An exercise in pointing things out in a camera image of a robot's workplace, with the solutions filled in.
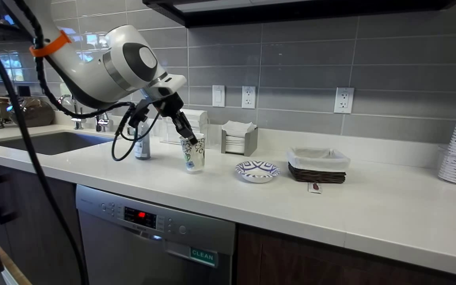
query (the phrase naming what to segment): wall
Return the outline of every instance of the wall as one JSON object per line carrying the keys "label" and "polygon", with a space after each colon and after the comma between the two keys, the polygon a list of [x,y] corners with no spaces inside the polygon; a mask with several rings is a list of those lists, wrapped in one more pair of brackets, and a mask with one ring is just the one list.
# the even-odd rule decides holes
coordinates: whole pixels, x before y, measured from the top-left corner
{"label": "wall", "polygon": [[[155,48],[190,108],[210,123],[446,143],[456,120],[456,7],[410,13],[185,31],[141,0],[54,2],[60,28],[77,42],[131,25]],[[228,88],[226,108],[210,107],[210,86]],[[256,86],[256,110],[240,108],[240,88]],[[356,88],[353,115],[332,115],[334,89]]]}

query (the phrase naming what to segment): cabinet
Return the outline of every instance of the cabinet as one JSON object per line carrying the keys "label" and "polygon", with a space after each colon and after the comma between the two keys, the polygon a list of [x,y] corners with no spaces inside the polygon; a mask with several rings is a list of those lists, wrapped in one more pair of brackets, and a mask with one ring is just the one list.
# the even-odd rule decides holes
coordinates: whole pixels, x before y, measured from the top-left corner
{"label": "cabinet", "polygon": [[239,227],[237,285],[456,285],[456,276]]}
{"label": "cabinet", "polygon": [[[76,245],[74,186],[49,180]],[[79,284],[73,251],[35,175],[0,167],[0,245],[33,284]]]}

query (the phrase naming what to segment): stainless steel dishwasher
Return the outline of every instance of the stainless steel dishwasher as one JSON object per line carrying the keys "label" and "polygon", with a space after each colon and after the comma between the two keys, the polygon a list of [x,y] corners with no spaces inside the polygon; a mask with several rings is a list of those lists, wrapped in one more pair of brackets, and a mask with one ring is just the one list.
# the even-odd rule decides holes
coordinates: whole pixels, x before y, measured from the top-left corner
{"label": "stainless steel dishwasher", "polygon": [[234,224],[77,188],[92,285],[231,285]]}

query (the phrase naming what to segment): small plate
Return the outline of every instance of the small plate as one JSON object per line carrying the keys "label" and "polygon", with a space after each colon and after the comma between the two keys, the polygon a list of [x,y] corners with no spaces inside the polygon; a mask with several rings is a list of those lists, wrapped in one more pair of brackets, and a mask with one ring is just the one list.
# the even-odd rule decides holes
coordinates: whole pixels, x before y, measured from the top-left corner
{"label": "small plate", "polygon": [[239,180],[252,184],[267,184],[277,178],[277,167],[266,162],[242,162],[234,169]]}

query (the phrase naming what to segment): white countertop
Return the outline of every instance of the white countertop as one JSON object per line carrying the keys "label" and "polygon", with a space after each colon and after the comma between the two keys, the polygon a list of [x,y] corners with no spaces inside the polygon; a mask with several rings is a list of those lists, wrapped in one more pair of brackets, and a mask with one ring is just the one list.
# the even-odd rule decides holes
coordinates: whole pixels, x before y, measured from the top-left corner
{"label": "white countertop", "polygon": [[[31,134],[62,131],[73,132],[71,127],[46,127]],[[19,132],[0,131],[0,139],[11,137]],[[39,156],[39,161],[49,178],[456,275],[456,186],[438,181],[430,169],[410,167],[424,161],[424,165],[434,164],[440,148],[359,139],[339,143],[334,137],[291,132],[263,132],[261,137],[252,159],[280,167],[277,181],[264,186],[234,180],[234,165],[247,159],[221,156],[217,150],[207,151],[204,173],[188,175],[179,146],[158,140],[152,142],[147,162],[128,158],[115,164],[111,145]],[[353,159],[345,184],[321,186],[323,194],[313,196],[288,177],[288,150],[275,142],[293,145],[304,137],[323,146],[345,146],[339,150]],[[391,153],[383,156],[386,164],[377,159],[381,156],[370,156],[378,148]],[[0,148],[0,165],[31,172],[24,151]]]}

